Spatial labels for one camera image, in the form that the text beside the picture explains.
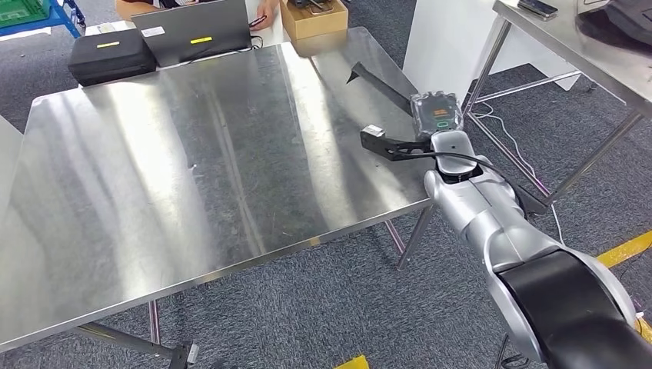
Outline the person's left hand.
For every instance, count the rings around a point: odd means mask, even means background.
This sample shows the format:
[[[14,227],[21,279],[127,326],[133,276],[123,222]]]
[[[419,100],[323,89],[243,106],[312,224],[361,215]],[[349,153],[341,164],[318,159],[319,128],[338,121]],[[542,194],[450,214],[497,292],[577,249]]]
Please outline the person's left hand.
[[[250,25],[252,31],[260,31],[271,27],[274,22],[279,0],[260,0],[254,21]]]

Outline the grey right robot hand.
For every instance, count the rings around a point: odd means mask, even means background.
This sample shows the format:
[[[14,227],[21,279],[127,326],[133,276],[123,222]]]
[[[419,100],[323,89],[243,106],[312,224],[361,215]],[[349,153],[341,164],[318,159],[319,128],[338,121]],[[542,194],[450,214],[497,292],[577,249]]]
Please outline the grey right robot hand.
[[[435,133],[464,127],[455,93],[428,91],[415,94],[410,97],[410,107],[417,141],[429,141]]]

